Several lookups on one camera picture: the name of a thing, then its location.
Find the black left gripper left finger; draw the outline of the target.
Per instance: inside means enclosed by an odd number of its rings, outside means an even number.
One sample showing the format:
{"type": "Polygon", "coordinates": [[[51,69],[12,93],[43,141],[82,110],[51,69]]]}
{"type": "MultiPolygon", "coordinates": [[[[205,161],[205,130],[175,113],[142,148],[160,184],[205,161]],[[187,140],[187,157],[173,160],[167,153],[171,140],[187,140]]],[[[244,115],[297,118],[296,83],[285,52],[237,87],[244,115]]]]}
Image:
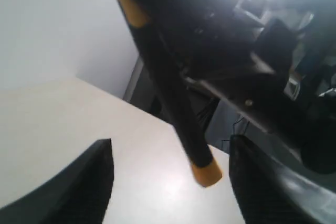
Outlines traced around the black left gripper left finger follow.
{"type": "Polygon", "coordinates": [[[111,140],[97,140],[52,179],[1,208],[1,223],[103,223],[113,182],[111,140]]]}

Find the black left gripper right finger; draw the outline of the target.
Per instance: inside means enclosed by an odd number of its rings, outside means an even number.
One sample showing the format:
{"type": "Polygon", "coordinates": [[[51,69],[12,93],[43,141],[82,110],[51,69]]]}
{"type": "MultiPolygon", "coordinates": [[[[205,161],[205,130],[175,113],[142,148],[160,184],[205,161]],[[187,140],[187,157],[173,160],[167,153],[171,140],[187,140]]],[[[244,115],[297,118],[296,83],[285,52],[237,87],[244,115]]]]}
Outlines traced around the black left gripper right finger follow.
{"type": "Polygon", "coordinates": [[[229,178],[245,223],[335,223],[335,192],[233,135],[229,178]]]}

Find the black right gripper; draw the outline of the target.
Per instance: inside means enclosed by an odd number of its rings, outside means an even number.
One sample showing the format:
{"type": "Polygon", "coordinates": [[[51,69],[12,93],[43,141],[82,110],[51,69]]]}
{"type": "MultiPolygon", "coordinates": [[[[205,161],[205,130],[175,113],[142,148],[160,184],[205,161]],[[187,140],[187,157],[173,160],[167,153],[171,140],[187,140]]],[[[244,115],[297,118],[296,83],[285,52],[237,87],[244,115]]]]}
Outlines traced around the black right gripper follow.
{"type": "Polygon", "coordinates": [[[335,111],[314,94],[292,100],[284,88],[296,45],[271,21],[259,36],[237,18],[235,0],[135,0],[152,18],[183,80],[191,79],[260,129],[278,136],[301,163],[335,172],[335,111]]]}

